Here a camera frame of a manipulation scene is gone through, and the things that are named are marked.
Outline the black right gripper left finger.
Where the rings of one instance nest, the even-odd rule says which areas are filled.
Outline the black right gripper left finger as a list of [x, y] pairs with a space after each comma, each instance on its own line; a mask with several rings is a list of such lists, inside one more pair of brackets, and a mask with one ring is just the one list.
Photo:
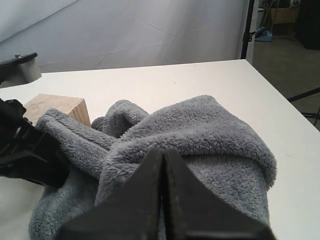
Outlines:
[[163, 152], [151, 149], [133, 175], [102, 203], [66, 222], [58, 240], [156, 240]]

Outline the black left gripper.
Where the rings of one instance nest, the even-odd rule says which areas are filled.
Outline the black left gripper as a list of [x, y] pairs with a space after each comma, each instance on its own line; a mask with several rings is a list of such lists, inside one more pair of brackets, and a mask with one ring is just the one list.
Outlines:
[[60, 143], [36, 129], [16, 99], [0, 101], [0, 175], [38, 185], [62, 187], [70, 167]]

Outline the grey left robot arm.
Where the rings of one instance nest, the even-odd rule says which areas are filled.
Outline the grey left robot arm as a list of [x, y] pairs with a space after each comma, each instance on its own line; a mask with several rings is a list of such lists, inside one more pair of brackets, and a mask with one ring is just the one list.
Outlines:
[[[42, 74], [35, 63], [37, 55], [17, 53], [1, 62], [1, 84], [12, 87], [39, 79]], [[60, 188], [70, 172], [67, 158], [57, 139], [24, 117], [26, 111], [16, 99], [0, 101], [0, 175]]]

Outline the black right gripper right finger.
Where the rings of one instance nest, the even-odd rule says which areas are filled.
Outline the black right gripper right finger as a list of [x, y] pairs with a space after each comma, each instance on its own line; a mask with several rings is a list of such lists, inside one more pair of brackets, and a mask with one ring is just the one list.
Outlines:
[[177, 150], [163, 153], [162, 206], [167, 240], [272, 240], [267, 224], [212, 193]]

